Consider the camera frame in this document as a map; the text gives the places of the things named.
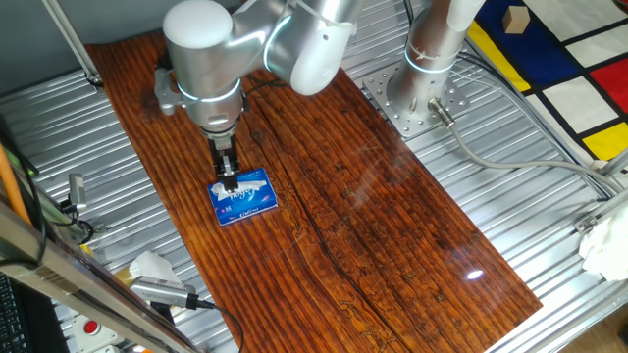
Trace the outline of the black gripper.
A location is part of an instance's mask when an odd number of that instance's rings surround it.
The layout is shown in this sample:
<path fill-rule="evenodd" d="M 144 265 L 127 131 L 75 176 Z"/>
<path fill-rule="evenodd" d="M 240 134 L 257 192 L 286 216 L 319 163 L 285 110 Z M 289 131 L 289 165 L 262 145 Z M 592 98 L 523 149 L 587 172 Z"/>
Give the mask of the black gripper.
<path fill-rule="evenodd" d="M 222 178 L 227 192 L 235 192 L 238 189 L 237 176 L 240 173 L 236 134 L 234 132 L 207 133 L 206 136 L 217 177 Z"/>

